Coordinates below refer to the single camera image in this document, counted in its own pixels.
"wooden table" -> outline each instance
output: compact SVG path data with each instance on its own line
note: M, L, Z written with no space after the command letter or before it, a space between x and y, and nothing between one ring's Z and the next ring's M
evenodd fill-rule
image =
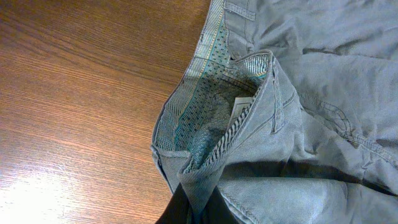
M1 223L160 217L152 129L209 3L1 1Z

